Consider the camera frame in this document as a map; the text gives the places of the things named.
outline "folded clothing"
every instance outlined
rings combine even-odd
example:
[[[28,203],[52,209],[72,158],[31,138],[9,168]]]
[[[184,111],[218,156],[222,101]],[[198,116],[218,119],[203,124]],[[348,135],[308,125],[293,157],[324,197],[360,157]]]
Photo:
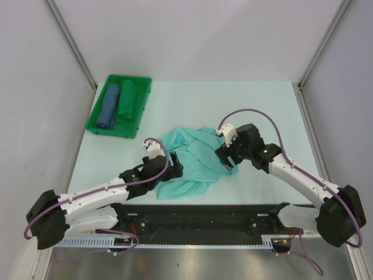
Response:
[[[103,130],[113,130],[115,124],[115,109],[118,105],[119,87],[109,84],[101,105],[101,112],[97,117],[96,126]]]
[[[156,194],[160,200],[204,194],[222,175],[230,176],[237,172],[237,167],[227,170],[215,154],[224,138],[216,136],[214,128],[178,127],[163,135],[161,140],[168,153],[177,153],[184,174],[181,178],[158,183]]]
[[[121,96],[119,97],[117,122],[130,121],[135,110],[137,88],[131,80],[122,82]]]

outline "green basket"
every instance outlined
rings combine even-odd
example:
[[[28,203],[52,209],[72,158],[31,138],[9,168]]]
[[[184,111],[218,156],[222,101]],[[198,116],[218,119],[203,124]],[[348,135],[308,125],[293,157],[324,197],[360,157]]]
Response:
[[[137,88],[137,98],[135,103],[135,109],[133,111],[133,118],[130,121],[123,121],[121,123],[115,123],[113,130],[101,129],[96,127],[96,121],[98,115],[101,112],[102,102],[109,84],[114,83],[121,89],[121,84],[124,80],[131,80]],[[123,75],[109,75],[107,77],[106,83],[94,105],[93,111],[86,124],[86,129],[95,133],[102,135],[110,135],[116,137],[126,137],[134,138],[136,136],[139,123],[141,120],[142,113],[144,111],[144,106],[147,97],[150,93],[150,85],[152,84],[152,79],[147,77],[136,77],[136,76],[123,76]]]

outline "teal towel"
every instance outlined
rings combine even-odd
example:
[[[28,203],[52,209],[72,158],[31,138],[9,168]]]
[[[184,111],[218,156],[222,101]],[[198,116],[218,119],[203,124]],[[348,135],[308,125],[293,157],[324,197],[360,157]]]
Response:
[[[158,183],[156,194],[159,200],[204,194],[222,175],[229,176],[237,172],[237,167],[228,171],[215,155],[215,150],[224,143],[224,138],[216,136],[214,128],[178,127],[163,135],[161,140],[168,153],[176,151],[184,167],[184,174],[181,178]]]

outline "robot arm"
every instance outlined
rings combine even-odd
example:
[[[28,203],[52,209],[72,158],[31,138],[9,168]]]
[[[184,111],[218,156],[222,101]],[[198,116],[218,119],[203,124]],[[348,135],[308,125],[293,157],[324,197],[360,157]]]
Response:
[[[128,215],[118,202],[145,195],[159,181],[182,176],[183,166],[175,152],[170,153],[170,165],[159,142],[147,141],[145,146],[149,156],[143,158],[143,164],[111,181],[73,194],[56,195],[53,190],[43,193],[26,216],[38,249],[49,248],[66,235],[98,229],[124,230]]]
[[[341,246],[356,233],[356,228],[332,192],[345,202],[360,228],[366,224],[355,188],[350,185],[341,188],[310,175],[284,154],[280,147],[273,143],[265,145],[253,124],[237,129],[231,124],[224,124],[217,130],[217,134],[225,139],[225,143],[216,150],[216,155],[226,168],[233,168],[230,159],[236,165],[245,159],[250,160],[255,168],[287,182],[315,206],[316,209],[280,204],[270,215],[276,216],[283,226],[319,232],[329,244]]]

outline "reflective floor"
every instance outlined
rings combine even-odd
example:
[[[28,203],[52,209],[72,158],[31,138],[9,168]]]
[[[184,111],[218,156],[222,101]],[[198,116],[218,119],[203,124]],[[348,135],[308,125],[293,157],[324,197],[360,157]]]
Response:
[[[322,267],[324,279],[356,279],[345,247],[334,248],[321,239],[305,239],[305,244]],[[301,250],[296,239],[292,250]],[[321,279],[306,259],[296,255],[276,257],[269,250],[135,249],[116,257],[94,253],[65,263],[55,262],[86,252],[86,249],[54,248],[45,279]]]

